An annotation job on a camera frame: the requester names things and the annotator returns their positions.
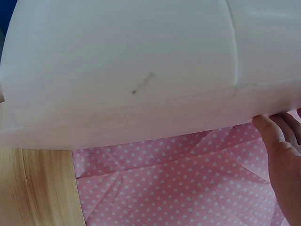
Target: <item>wooden surface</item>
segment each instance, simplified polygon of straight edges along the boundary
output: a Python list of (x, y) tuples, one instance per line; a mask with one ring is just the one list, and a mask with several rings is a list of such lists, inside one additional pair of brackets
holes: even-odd
[(0, 181), (0, 225), (85, 225), (71, 151), (2, 148)]

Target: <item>human hand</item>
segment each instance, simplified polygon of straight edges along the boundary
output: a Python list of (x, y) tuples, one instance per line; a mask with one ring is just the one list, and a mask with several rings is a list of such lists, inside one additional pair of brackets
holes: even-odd
[(253, 118), (268, 152), (269, 178), (291, 226), (301, 226), (301, 124), (290, 114)]

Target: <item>finger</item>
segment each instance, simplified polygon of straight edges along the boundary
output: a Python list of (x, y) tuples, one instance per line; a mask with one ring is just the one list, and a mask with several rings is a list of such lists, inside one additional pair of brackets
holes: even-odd
[(292, 129), (298, 144), (301, 145), (301, 124), (289, 113), (281, 114), (281, 118)]
[(281, 128), (283, 135), (285, 137), (285, 141), (291, 143), (293, 146), (296, 146), (297, 145), (296, 136), (293, 130), (283, 120), (283, 118), (277, 114), (277, 115), (270, 116), (270, 119)]
[(281, 128), (271, 119), (262, 115), (253, 118), (252, 122), (262, 136), (268, 155), (273, 155), (278, 144), (285, 141)]
[(301, 108), (297, 109), (297, 114), (298, 114), (299, 117), (301, 118)]

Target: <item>dark mark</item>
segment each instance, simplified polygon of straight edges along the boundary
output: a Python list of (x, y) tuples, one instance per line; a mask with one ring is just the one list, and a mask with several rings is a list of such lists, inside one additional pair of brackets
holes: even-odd
[(153, 77), (155, 77), (154, 72), (150, 72), (149, 75), (143, 80), (143, 83), (139, 84), (136, 89), (132, 90), (132, 95), (136, 94), (140, 88), (146, 86), (147, 82)]

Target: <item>wooden board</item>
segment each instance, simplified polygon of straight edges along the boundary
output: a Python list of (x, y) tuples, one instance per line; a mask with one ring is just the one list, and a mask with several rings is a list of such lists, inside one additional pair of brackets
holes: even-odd
[(2, 148), (0, 178), (0, 225), (85, 225), (71, 151)]

